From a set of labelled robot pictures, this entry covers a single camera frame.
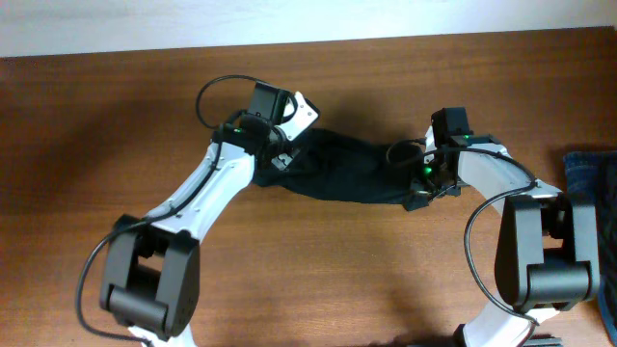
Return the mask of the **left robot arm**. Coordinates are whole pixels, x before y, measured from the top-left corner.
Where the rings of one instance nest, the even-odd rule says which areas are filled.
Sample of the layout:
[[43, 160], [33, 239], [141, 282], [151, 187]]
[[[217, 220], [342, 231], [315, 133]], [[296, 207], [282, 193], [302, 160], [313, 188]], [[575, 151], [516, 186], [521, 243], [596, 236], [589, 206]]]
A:
[[99, 305], [143, 346], [192, 346], [200, 246], [231, 200], [262, 167], [283, 169], [291, 146], [320, 116], [301, 93], [256, 81], [248, 108], [213, 130], [198, 167], [144, 217], [121, 216], [106, 251]]

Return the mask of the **black nike t-shirt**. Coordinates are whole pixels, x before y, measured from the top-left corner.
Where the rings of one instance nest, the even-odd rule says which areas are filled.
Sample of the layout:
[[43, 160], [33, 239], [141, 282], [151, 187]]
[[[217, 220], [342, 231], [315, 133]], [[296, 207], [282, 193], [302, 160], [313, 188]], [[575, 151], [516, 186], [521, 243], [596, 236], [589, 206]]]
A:
[[283, 160], [269, 162], [255, 171], [253, 184], [281, 186], [317, 200], [368, 204], [400, 204], [413, 211], [429, 199], [417, 192], [420, 163], [397, 167], [396, 162], [421, 154], [414, 144], [375, 145], [323, 128], [308, 131]]

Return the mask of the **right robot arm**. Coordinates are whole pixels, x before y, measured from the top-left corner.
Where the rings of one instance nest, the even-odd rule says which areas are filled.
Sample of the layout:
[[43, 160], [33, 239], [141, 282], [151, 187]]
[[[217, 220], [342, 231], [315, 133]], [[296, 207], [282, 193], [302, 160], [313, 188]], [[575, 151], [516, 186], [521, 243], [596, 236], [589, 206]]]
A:
[[[431, 202], [471, 187], [484, 197], [464, 230], [464, 253], [473, 280], [488, 303], [460, 325], [446, 346], [560, 346], [561, 338], [537, 334], [547, 320], [592, 300], [601, 279], [594, 203], [551, 186], [513, 159], [491, 135], [476, 135], [462, 107], [431, 117], [425, 150], [413, 159], [419, 180], [413, 197]], [[474, 222], [492, 207], [501, 217], [492, 293], [474, 264]]]

